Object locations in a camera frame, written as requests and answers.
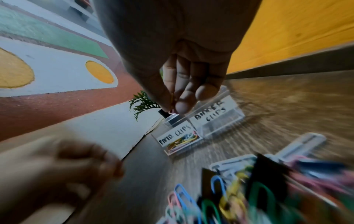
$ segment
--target dark wall border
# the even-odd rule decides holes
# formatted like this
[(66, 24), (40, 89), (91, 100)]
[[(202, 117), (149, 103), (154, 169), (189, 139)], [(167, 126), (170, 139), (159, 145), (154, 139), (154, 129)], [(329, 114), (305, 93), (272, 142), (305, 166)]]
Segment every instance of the dark wall border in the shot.
[(333, 72), (354, 69), (354, 43), (285, 61), (226, 75), (226, 79), (245, 79), (278, 75)]

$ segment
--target green plant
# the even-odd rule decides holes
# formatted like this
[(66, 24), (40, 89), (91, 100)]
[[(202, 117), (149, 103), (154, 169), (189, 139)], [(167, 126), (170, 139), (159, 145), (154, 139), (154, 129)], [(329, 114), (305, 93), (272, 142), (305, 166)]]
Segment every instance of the green plant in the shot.
[(145, 93), (144, 90), (141, 90), (140, 93), (137, 95), (134, 95), (134, 98), (129, 101), (130, 102), (130, 107), (129, 111), (132, 109), (132, 106), (135, 103), (140, 102), (139, 105), (136, 105), (133, 110), (134, 110), (134, 117), (136, 121), (138, 121), (138, 116), (141, 112), (144, 112), (145, 110), (152, 109), (152, 108), (160, 108), (160, 106), (155, 102), (149, 99), (148, 95)]

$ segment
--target white floor section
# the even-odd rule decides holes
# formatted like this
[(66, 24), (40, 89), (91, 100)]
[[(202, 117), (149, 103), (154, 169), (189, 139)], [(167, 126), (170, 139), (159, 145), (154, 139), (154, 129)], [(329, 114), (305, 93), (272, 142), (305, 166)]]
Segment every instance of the white floor section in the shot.
[[(0, 37), (0, 48), (21, 58), (34, 72), (33, 82), (14, 89), (0, 89), (0, 97), (113, 88), (118, 85), (116, 75), (104, 63), (89, 56), (5, 37)], [(91, 75), (85, 66), (87, 61), (95, 61), (111, 72), (113, 83), (101, 82)]]
[(72, 30), (72, 31), (75, 31), (77, 33), (80, 33), (82, 35), (85, 35), (91, 39), (94, 39), (96, 41), (99, 41), (101, 43), (104, 43), (104, 44), (107, 44), (109, 46), (113, 46), (112, 43), (98, 35), (98, 34), (95, 34), (94, 32), (91, 32), (73, 22), (70, 22), (69, 20), (66, 20), (64, 19), (63, 17), (61, 16), (58, 16), (57, 14), (55, 13), (52, 13), (44, 8), (41, 8), (39, 7), (38, 5), (32, 3), (32, 2), (29, 2), (27, 0), (1, 0), (7, 4), (10, 4), (10, 5), (13, 5), (13, 6), (17, 6), (18, 8), (22, 9), (22, 10), (25, 10), (29, 13), (32, 13), (36, 16), (39, 16), (39, 17), (42, 17), (52, 23), (56, 23), (60, 26), (63, 26), (69, 30)]
[(161, 117), (159, 109), (150, 109), (139, 115), (138, 122), (129, 102), (98, 110), (31, 133), (0, 142), (0, 151), (8, 150), (43, 136), (58, 135), (97, 142), (124, 158)]

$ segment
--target hand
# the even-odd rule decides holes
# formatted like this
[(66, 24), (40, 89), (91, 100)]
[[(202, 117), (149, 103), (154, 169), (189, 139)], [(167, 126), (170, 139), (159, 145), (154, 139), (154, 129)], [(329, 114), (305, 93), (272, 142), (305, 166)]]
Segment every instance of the hand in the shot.
[(85, 184), (91, 194), (122, 177), (121, 161), (99, 145), (42, 138), (0, 153), (0, 223), (20, 223), (49, 203), (82, 204), (68, 184)]
[[(95, 0), (105, 33), (151, 99), (188, 112), (216, 95), (261, 0)], [(159, 69), (163, 66), (163, 80)]]

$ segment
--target green painted stripe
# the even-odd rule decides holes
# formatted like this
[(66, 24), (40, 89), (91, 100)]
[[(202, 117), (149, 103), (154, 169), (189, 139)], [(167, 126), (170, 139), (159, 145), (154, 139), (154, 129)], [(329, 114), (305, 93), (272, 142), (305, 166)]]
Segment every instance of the green painted stripe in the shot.
[(0, 7), (0, 31), (108, 58), (98, 43), (35, 18)]

